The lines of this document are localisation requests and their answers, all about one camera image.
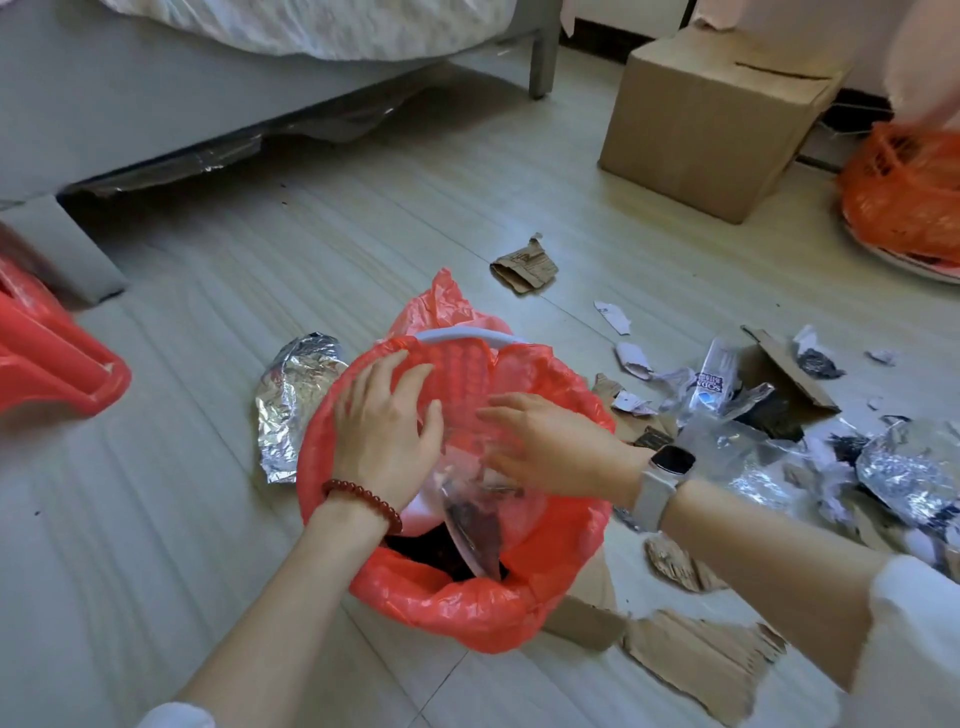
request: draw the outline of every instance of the red bead bracelet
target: red bead bracelet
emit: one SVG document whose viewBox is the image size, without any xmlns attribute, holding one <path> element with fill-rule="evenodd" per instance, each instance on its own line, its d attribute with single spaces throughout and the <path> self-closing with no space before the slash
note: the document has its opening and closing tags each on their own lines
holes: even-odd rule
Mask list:
<svg viewBox="0 0 960 728">
<path fill-rule="evenodd" d="M 387 529 L 388 536 L 396 536 L 403 530 L 403 521 L 400 519 L 400 514 L 396 509 L 382 497 L 375 496 L 366 488 L 362 488 L 356 483 L 351 483 L 349 480 L 330 478 L 324 483 L 321 491 L 324 494 L 324 498 L 330 495 L 330 491 L 340 491 L 341 493 L 347 493 L 365 501 L 367 505 L 390 522 L 390 528 Z"/>
</svg>

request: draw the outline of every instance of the hand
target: hand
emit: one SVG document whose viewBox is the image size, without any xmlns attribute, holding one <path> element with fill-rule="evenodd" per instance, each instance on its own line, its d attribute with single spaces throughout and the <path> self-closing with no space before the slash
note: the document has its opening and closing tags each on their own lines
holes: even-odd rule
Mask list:
<svg viewBox="0 0 960 728">
<path fill-rule="evenodd" d="M 490 397 L 477 418 L 520 441 L 489 453 L 485 464 L 517 482 L 556 496 L 589 496 L 632 506 L 650 451 L 617 440 L 576 412 L 539 395 Z"/>
<path fill-rule="evenodd" d="M 407 353 L 392 353 L 371 364 L 334 407 L 337 448 L 331 477 L 366 488 L 397 511 L 413 499 L 436 465 L 444 437 L 439 400 L 430 402 L 423 430 L 417 433 L 417 399 L 432 364 L 408 370 L 390 392 L 394 369 Z"/>
</svg>

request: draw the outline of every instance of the aluminum foil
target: aluminum foil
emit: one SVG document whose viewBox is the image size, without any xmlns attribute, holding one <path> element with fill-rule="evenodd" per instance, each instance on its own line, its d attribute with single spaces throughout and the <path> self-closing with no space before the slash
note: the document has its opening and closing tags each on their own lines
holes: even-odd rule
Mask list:
<svg viewBox="0 0 960 728">
<path fill-rule="evenodd" d="M 340 342 L 311 333 L 287 344 L 260 378 L 256 403 L 260 465 L 268 483 L 293 483 L 303 433 L 347 368 Z"/>
<path fill-rule="evenodd" d="M 898 422 L 864 447 L 856 474 L 907 524 L 944 534 L 960 504 L 960 432 L 949 422 Z"/>
</svg>

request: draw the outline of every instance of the bed leg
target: bed leg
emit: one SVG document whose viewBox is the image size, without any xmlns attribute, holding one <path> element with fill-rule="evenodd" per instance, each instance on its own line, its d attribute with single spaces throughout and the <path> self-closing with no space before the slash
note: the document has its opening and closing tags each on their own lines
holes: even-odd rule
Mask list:
<svg viewBox="0 0 960 728">
<path fill-rule="evenodd" d="M 0 220 L 18 232 L 26 250 L 5 251 L 55 288 L 66 289 L 84 303 L 99 303 L 120 293 L 127 279 L 53 195 L 37 197 L 0 212 Z"/>
<path fill-rule="evenodd" d="M 560 8 L 551 14 L 550 22 L 534 36 L 534 50 L 530 56 L 530 98 L 539 100 L 553 90 L 553 75 L 557 70 L 557 51 L 560 50 Z"/>
</svg>

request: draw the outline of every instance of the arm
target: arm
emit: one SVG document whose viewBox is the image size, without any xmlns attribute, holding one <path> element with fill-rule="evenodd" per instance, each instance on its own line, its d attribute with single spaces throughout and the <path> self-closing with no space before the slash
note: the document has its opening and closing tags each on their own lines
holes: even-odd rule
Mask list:
<svg viewBox="0 0 960 728">
<path fill-rule="evenodd" d="M 432 365 L 410 369 L 391 394 L 391 376 L 405 356 L 398 352 L 361 372 L 337 402 L 332 474 L 398 511 L 437 462 L 444 431 L 433 402 L 417 432 L 417 398 Z M 290 725 L 334 611 L 387 526 L 363 501 L 333 494 L 177 700 L 206 709 L 219 728 Z"/>
<path fill-rule="evenodd" d="M 491 404 L 478 417 L 511 431 L 521 447 L 493 453 L 490 467 L 558 495 L 634 506 L 652 451 L 542 398 L 504 395 Z M 680 487 L 662 525 L 838 686 L 850 687 L 872 626 L 870 587 L 889 556 L 699 480 Z"/>
</svg>

